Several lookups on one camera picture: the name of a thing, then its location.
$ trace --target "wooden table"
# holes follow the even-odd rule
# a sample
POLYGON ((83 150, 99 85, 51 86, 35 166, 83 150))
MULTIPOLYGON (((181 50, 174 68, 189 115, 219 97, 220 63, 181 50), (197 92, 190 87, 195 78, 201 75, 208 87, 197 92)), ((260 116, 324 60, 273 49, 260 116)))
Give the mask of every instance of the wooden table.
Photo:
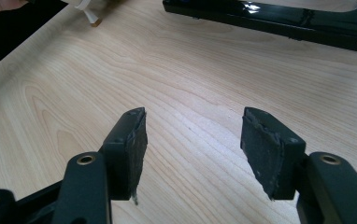
POLYGON ((150 142, 139 206, 113 202, 115 223, 299 223, 239 147, 245 106, 357 170, 357 52, 165 13, 161 1, 99 13, 92 28, 66 7, 0 62, 0 188, 17 199, 61 180, 139 106, 150 142))

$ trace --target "metal bolt hole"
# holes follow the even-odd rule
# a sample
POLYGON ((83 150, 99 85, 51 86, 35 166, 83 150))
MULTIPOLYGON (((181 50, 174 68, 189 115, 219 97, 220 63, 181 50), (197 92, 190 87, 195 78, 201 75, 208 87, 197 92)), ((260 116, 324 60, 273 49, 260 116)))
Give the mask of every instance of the metal bolt hole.
POLYGON ((334 156, 329 156, 329 155, 322 155, 321 160, 324 161, 325 163, 331 164, 331 165, 339 165, 341 164, 341 160, 339 158, 336 158, 334 156))
POLYGON ((86 155, 77 160, 77 164, 79 165, 88 165, 95 160, 94 156, 86 155))

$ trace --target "wood grain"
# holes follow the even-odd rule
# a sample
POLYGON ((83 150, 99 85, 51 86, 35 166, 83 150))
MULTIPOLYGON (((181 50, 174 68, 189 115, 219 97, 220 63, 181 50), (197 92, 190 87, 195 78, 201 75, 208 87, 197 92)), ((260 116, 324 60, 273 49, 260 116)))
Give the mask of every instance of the wood grain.
POLYGON ((97 28, 65 8, 0 62, 0 188, 17 199, 148 111, 139 206, 115 223, 299 223, 270 202, 239 147, 245 106, 272 113, 357 170, 357 52, 165 13, 127 0, 97 28))

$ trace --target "glossy black surface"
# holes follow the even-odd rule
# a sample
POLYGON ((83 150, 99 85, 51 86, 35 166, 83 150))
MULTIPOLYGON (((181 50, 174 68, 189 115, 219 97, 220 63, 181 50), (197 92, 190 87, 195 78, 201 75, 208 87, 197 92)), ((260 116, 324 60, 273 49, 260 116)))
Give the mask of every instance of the glossy black surface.
POLYGON ((357 9, 328 12, 234 0, 164 0, 167 12, 357 50, 357 9))

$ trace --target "black plastic bracket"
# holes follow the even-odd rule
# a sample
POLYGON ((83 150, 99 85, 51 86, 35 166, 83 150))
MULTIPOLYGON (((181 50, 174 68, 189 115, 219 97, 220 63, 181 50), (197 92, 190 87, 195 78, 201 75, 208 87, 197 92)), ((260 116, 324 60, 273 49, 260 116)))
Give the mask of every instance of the black plastic bracket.
POLYGON ((111 223, 110 200, 136 201, 147 149, 146 110, 124 113, 98 152, 72 158, 64 179, 19 201, 0 189, 0 223, 111 223))
POLYGON ((245 108, 241 148, 271 199, 297 202, 301 223, 357 223, 357 173, 343 158, 305 154, 306 143, 267 112, 245 108))
POLYGON ((357 9, 328 12, 237 0, 164 0, 167 12, 357 51, 357 9))

